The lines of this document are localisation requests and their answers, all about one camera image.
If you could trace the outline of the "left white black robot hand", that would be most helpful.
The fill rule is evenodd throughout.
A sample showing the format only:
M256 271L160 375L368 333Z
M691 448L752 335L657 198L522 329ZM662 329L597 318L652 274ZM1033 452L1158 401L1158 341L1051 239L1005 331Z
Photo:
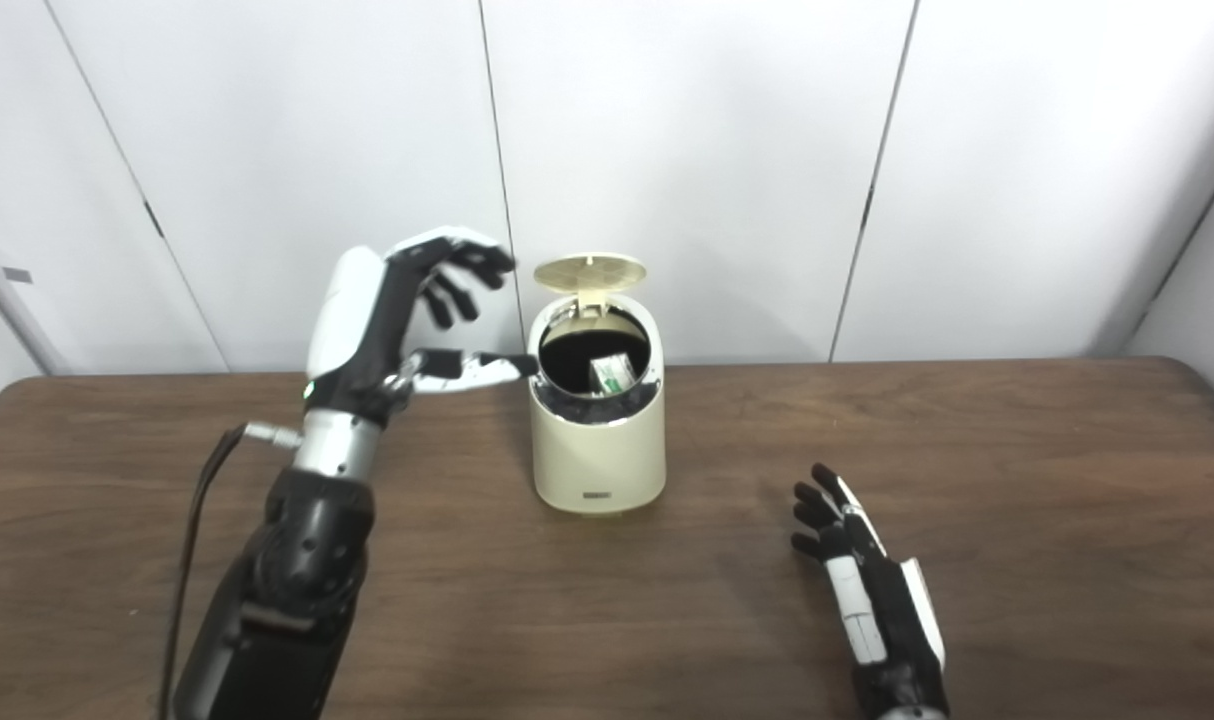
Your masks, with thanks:
M407 347L419 307L438 331L480 318L456 272L501 290L515 268L501 243L456 225L401 240L387 253L352 246L334 266L307 350L306 410L354 415L384 429L412 395L533 378L540 370L534 355Z

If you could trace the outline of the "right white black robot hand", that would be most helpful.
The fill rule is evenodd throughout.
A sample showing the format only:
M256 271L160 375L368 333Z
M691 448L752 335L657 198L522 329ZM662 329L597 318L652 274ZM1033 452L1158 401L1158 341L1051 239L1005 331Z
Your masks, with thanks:
M796 552L826 569L866 719L949 719L946 648L917 559L898 561L841 475L817 463L793 487Z

